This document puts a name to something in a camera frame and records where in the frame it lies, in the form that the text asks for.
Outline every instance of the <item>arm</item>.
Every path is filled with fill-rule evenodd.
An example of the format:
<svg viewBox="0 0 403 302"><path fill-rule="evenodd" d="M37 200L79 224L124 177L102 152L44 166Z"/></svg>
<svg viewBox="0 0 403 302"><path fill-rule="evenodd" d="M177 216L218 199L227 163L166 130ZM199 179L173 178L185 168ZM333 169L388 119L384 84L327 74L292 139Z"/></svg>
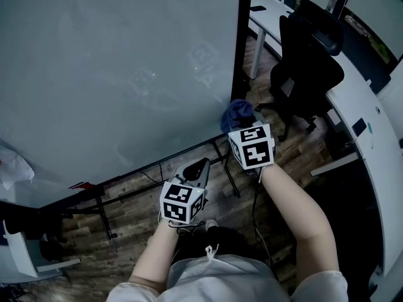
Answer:
<svg viewBox="0 0 403 302"><path fill-rule="evenodd" d="M332 228L319 205L276 164L263 170L262 183L297 239L297 282L338 271Z"/></svg>
<svg viewBox="0 0 403 302"><path fill-rule="evenodd" d="M162 219L128 281L148 286L160 293L165 291L178 237L176 228L169 227L168 221Z"/></svg>

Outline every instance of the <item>table leg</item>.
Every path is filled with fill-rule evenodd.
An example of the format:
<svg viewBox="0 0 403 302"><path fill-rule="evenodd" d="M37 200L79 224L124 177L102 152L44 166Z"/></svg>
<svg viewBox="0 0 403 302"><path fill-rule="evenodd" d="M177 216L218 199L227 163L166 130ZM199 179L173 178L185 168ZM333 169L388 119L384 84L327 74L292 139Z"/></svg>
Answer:
<svg viewBox="0 0 403 302"><path fill-rule="evenodd" d="M249 75L251 79L255 79L256 74L258 73L260 56L262 55L265 38L266 38L266 33L263 31L262 28L259 27L258 40L256 41L256 46L254 48L254 53L253 53L253 63L252 63L252 68L251 68L251 74Z"/></svg>
<svg viewBox="0 0 403 302"><path fill-rule="evenodd" d="M335 168L341 167L344 164L349 164L350 162L355 161L357 159L358 159L358 155L357 155L356 152L354 152L352 154L346 155L345 157L343 157L343 158L341 158L339 160L333 161L330 164L326 164L326 165L323 165L320 168L312 170L310 172L310 175L312 177L317 176L318 174L322 174L324 172L327 172L327 171L333 170Z"/></svg>

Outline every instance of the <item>forearm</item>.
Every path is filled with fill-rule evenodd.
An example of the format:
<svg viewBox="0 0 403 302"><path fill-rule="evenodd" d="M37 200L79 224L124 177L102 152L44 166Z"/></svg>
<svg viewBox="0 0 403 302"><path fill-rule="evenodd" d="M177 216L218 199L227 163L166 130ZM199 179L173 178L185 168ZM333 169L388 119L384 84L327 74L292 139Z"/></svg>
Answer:
<svg viewBox="0 0 403 302"><path fill-rule="evenodd" d="M169 227L168 221L162 219L137 261L129 282L164 291L178 237L176 228Z"/></svg>
<svg viewBox="0 0 403 302"><path fill-rule="evenodd" d="M332 234L319 205L278 165L263 170L262 183L297 240Z"/></svg>

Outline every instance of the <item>white sneaker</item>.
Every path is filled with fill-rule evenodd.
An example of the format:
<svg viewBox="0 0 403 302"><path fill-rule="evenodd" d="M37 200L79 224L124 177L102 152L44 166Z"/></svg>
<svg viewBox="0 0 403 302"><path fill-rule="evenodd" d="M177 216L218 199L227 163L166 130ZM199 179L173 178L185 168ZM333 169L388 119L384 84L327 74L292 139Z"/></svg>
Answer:
<svg viewBox="0 0 403 302"><path fill-rule="evenodd" d="M206 232L210 227L216 226L219 227L219 223L217 223L217 221L215 219L208 219L206 220Z"/></svg>

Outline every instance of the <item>white shirt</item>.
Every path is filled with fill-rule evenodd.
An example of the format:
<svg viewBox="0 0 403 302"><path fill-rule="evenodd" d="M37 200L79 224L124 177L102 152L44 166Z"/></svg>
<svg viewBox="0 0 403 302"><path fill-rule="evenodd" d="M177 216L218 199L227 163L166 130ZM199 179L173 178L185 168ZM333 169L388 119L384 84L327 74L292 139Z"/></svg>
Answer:
<svg viewBox="0 0 403 302"><path fill-rule="evenodd" d="M145 286L121 283L107 302L345 302L347 282L338 271L325 271L305 279L290 297L270 268L236 255L207 254L175 263L162 294Z"/></svg>

